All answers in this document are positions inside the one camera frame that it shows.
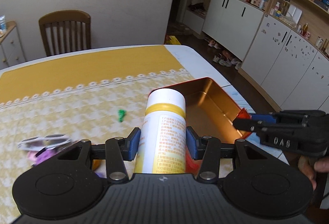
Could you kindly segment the person's right hand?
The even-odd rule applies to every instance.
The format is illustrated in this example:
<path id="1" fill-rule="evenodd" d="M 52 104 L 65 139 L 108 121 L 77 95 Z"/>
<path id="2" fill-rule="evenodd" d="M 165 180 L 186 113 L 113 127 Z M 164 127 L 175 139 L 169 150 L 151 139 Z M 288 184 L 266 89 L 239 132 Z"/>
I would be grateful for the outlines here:
<path id="1" fill-rule="evenodd" d="M 308 158 L 301 156 L 298 161 L 298 169 L 310 180 L 313 190 L 316 189 L 316 172 L 328 173 L 329 160 L 328 157 L 322 158 L 311 165 Z"/>

